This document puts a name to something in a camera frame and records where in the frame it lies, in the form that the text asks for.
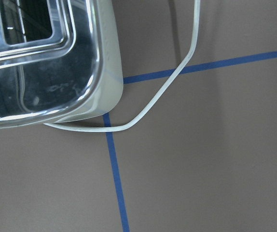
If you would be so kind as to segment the cream and chrome toaster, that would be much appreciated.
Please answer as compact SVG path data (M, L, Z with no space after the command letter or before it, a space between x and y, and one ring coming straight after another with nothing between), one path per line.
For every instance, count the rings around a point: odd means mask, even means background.
M0 129L68 123L123 93L110 0L0 0Z

